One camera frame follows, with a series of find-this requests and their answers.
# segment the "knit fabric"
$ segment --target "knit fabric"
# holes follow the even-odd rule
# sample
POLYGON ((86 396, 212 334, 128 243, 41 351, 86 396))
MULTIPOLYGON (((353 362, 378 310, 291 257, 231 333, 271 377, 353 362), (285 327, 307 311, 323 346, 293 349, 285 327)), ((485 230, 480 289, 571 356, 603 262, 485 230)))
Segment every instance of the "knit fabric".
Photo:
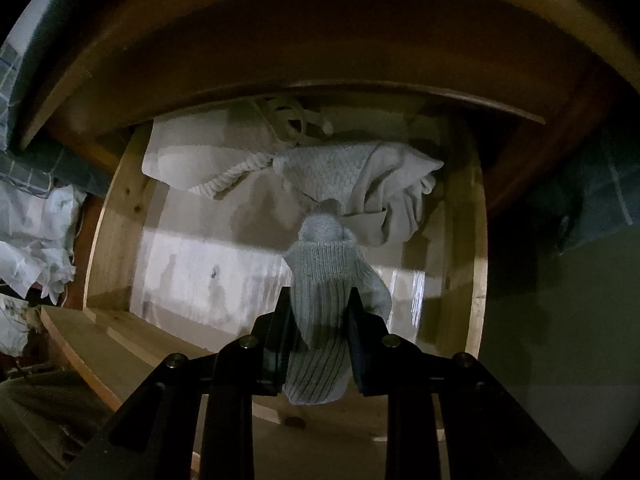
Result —
POLYGON ((422 196, 442 161, 399 142, 298 147, 276 156, 273 169, 302 206, 332 199, 340 222, 365 246, 405 242, 422 221, 422 196))
POLYGON ((180 110, 155 118, 142 172, 213 198, 275 155, 318 142, 307 134, 310 123, 332 133, 330 123, 288 96, 180 110))
POLYGON ((291 308, 298 336, 283 391, 292 404, 333 402, 342 397, 351 375, 342 328, 351 288, 358 289, 365 310, 385 321, 391 295, 364 260, 353 233, 333 215, 308 216, 284 259, 293 273, 291 308))

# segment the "white cloth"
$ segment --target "white cloth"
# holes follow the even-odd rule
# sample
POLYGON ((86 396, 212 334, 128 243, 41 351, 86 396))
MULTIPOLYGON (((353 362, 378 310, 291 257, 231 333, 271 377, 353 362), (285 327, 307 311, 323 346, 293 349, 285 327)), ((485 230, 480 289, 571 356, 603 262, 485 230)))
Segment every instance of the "white cloth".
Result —
POLYGON ((331 124, 288 96, 181 110, 155 118, 142 172, 213 198, 243 173, 266 167, 276 154, 315 142, 307 135, 309 123, 332 133, 331 124))
POLYGON ((342 322, 351 289, 362 306, 387 320, 391 295, 365 261, 355 236, 330 214, 309 215, 284 254, 293 273, 291 309, 298 335, 282 391, 291 404, 340 399, 351 376, 342 322))
POLYGON ((312 203, 334 200, 336 214, 364 246, 405 242, 422 221, 422 195, 442 161, 399 142, 300 147, 276 156, 273 169, 312 203))
POLYGON ((78 214, 86 194, 73 186, 38 198, 0 182, 0 279, 23 298, 33 283, 53 303, 73 280, 78 214))
POLYGON ((40 314, 24 300, 0 294, 0 352, 20 357, 27 345, 29 330, 43 330, 40 314))

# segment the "metal bolt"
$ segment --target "metal bolt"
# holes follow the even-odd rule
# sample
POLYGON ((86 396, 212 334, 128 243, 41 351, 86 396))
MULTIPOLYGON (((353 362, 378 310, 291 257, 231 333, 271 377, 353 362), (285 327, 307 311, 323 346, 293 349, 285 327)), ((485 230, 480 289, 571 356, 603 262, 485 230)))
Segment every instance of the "metal bolt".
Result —
POLYGON ((187 362, 187 356, 177 352, 175 354, 168 355, 164 359, 164 364, 169 368, 179 368, 185 364, 185 362, 187 362))
POLYGON ((240 346, 242 348, 253 348, 258 344, 258 338, 255 335, 245 335, 240 338, 240 346))
POLYGON ((402 339, 396 334, 387 334, 382 338, 382 344, 388 348, 398 348, 402 339))

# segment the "gray sock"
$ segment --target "gray sock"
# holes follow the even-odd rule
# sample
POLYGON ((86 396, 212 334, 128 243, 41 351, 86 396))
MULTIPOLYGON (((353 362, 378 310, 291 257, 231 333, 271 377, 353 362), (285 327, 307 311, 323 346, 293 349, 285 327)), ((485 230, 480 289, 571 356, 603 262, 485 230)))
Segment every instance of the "gray sock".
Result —
POLYGON ((391 296, 364 260, 355 236, 327 213, 309 215, 298 241, 284 254, 293 273, 291 307, 300 337, 289 357, 283 387, 292 404, 340 399, 351 375, 342 317, 351 288, 364 309, 388 319, 391 296))

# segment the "white towel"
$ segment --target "white towel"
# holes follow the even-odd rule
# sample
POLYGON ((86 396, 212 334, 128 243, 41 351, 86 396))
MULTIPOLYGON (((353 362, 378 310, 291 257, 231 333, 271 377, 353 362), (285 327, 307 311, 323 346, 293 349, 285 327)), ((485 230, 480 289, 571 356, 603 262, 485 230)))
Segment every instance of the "white towel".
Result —
POLYGON ((142 172, 213 198, 243 173, 266 167, 277 153, 317 142, 307 135, 309 123, 332 133, 330 123, 288 96, 181 110, 155 118, 142 172))
POLYGON ((399 142, 326 144, 288 150, 273 160, 289 190, 311 207, 335 201, 340 222, 364 246, 405 242, 422 221, 422 196, 435 186, 442 167, 399 142))

